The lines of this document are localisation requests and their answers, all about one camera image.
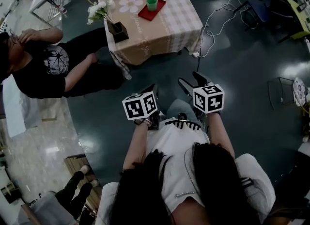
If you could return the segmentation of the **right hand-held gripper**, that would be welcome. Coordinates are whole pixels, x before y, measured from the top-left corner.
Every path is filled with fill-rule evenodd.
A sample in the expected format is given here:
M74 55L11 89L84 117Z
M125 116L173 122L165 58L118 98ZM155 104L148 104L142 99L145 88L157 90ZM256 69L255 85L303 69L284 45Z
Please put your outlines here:
M204 87L194 88L183 78L178 78L178 84L186 95L192 97L193 107L204 114L215 113L223 110L225 92L218 84L208 85L210 79L197 71L192 72L198 85Z

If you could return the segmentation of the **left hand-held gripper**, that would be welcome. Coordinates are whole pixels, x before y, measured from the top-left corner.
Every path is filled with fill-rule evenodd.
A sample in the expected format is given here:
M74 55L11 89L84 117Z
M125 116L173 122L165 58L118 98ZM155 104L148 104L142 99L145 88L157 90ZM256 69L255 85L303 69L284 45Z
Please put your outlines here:
M148 129L159 129L160 109L158 107L158 85L151 84L140 94L132 94L123 101L126 117L134 124L145 122Z

